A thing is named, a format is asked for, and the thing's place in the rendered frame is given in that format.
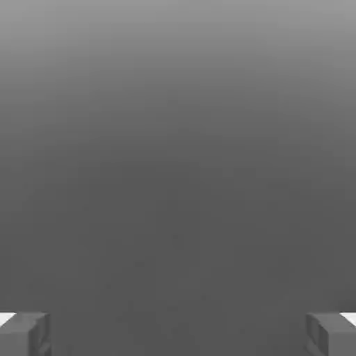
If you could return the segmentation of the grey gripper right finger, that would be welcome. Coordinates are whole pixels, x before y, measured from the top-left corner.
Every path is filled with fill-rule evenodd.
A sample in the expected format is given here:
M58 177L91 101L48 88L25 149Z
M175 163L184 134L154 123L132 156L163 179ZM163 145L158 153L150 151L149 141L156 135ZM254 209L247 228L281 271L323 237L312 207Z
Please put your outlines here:
M305 327L310 356L356 356L356 312L308 313Z

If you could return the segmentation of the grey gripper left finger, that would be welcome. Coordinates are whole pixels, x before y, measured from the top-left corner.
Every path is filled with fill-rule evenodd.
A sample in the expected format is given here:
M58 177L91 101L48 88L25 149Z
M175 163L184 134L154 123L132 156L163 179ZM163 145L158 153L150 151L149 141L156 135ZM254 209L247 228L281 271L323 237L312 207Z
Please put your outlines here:
M0 311L0 356L51 356L51 314Z

